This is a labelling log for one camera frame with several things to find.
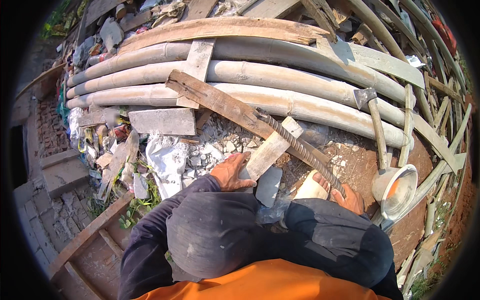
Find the orange liquid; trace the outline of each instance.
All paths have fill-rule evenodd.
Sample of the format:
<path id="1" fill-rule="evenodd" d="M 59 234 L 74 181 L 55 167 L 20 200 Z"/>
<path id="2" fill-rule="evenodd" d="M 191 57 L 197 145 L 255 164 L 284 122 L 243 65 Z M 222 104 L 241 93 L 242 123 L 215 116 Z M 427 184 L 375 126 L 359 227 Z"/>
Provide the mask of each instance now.
<path id="1" fill-rule="evenodd" d="M 399 180 L 395 180 L 394 183 L 392 184 L 392 187 L 390 188 L 390 190 L 388 191 L 388 194 L 387 194 L 387 199 L 392 197 L 395 192 L 396 192 L 396 189 L 398 188 L 398 183 L 399 183 Z"/>

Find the person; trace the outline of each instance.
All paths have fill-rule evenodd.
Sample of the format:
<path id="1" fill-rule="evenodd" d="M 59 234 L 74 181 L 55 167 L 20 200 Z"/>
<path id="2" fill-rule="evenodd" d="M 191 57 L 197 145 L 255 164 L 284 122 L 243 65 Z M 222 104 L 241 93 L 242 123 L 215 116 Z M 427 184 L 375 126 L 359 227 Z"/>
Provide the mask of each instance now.
<path id="1" fill-rule="evenodd" d="M 120 266 L 125 299 L 403 299 L 387 235 L 364 214 L 348 184 L 336 202 L 293 200 L 284 213 L 289 230 L 255 223 L 254 187 L 238 179 L 249 152 L 235 154 L 190 186 L 163 200 L 133 228 Z M 319 174 L 313 180 L 328 183 Z M 173 282 L 169 251 L 199 282 Z"/>

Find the rebar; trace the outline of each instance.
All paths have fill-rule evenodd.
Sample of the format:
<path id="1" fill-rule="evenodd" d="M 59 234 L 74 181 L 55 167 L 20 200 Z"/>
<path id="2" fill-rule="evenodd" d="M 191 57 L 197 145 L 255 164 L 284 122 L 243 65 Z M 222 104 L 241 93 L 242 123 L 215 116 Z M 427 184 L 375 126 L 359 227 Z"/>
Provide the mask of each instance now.
<path id="1" fill-rule="evenodd" d="M 267 123 L 272 127 L 281 137 L 283 137 L 295 150 L 297 150 L 313 168 L 320 172 L 320 174 L 327 180 L 330 185 L 339 191 L 343 197 L 346 197 L 345 190 L 338 179 L 320 162 L 313 154 L 308 151 L 302 143 L 300 143 L 291 133 L 289 133 L 282 124 L 278 123 L 272 116 L 261 108 L 257 108 L 257 111 L 253 113 L 259 120 Z"/>

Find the construction waste pile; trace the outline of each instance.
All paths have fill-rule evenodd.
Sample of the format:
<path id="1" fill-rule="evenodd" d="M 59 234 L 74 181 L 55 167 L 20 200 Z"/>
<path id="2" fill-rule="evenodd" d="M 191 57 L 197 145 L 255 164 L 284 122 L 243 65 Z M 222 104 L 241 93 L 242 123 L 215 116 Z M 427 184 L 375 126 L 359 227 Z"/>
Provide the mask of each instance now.
<path id="1" fill-rule="evenodd" d="M 404 295 L 438 255 L 446 224 L 436 212 L 446 187 L 463 183 L 471 105 L 455 39 L 430 1 L 93 0 L 57 51 L 59 111 L 97 191 L 89 208 L 109 212 L 92 222 L 96 230 L 115 214 L 131 228 L 161 199 L 245 151 L 252 156 L 239 177 L 258 180 L 250 192 L 263 204 L 259 220 L 274 223 L 310 167 L 332 186 L 348 179 L 349 158 L 323 150 L 363 149 L 332 141 L 338 130 L 375 140 L 376 168 L 390 174 L 373 178 L 374 224 L 387 231 L 428 199 L 424 240 L 398 272 Z M 422 182 L 408 164 L 413 131 L 435 153 Z M 284 152 L 310 169 L 285 180 L 292 174 L 276 167 Z M 79 249 L 62 252 L 50 278 L 59 281 Z M 89 285 L 116 297 L 117 281 L 99 282 Z"/>

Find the leg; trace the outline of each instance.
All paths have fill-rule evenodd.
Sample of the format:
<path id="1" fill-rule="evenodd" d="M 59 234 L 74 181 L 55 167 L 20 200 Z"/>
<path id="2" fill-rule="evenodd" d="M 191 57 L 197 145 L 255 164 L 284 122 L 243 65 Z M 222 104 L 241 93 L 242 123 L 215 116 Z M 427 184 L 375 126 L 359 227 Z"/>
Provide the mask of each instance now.
<path id="1" fill-rule="evenodd" d="M 168 249 L 184 271 L 215 278 L 254 261 L 273 234 L 255 224 L 258 202 L 241 192 L 199 192 L 185 198 L 167 219 Z"/>
<path id="2" fill-rule="evenodd" d="M 296 199 L 285 212 L 290 230 L 288 260 L 370 288 L 387 274 L 393 249 L 387 235 L 366 217 L 322 199 Z"/>

